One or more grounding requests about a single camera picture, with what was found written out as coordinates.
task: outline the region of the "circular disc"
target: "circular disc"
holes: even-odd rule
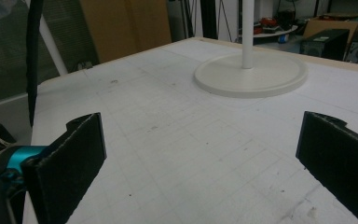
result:
[[[307,79],[307,66],[299,59],[275,52],[252,52],[253,68],[242,68],[242,54],[211,59],[201,64],[196,83],[204,90],[234,98],[263,98],[293,91]]]

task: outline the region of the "cardboard box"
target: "cardboard box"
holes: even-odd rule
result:
[[[347,43],[351,43],[351,39],[353,33],[358,31],[358,21],[325,21],[318,18],[310,19],[305,28],[303,38],[308,38],[312,35],[316,35],[319,32],[325,29],[348,29],[350,30],[350,35],[348,36]]]

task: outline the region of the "table surface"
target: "table surface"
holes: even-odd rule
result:
[[[201,63],[237,52],[193,38],[39,86],[34,146],[102,113],[107,159],[68,223],[358,223],[295,157],[304,111],[358,132],[358,65],[295,55],[307,82],[263,99],[195,84]],[[24,223],[32,210],[27,198]]]

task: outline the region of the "white stand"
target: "white stand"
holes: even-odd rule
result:
[[[307,79],[307,66],[296,58],[253,52],[255,0],[242,1],[242,54],[209,60],[197,68],[196,83],[227,97],[262,98],[293,91]]]

